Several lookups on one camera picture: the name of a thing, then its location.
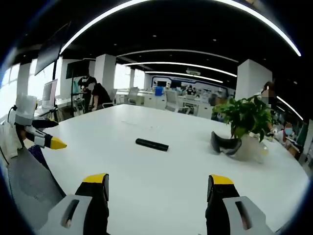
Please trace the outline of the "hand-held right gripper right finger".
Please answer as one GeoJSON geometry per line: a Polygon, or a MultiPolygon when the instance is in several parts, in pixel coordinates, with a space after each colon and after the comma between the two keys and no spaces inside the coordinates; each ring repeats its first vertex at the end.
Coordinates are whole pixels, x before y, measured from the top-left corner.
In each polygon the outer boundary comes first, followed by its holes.
{"type": "Polygon", "coordinates": [[[272,235],[265,214],[224,176],[208,178],[205,211],[208,235],[272,235]]]}

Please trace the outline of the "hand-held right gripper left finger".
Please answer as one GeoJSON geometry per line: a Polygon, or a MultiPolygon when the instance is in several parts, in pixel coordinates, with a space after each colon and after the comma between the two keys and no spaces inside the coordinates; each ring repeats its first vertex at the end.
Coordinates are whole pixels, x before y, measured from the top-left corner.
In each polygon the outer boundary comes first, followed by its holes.
{"type": "Polygon", "coordinates": [[[86,177],[48,213],[40,235],[107,235],[109,174],[86,177]]]}

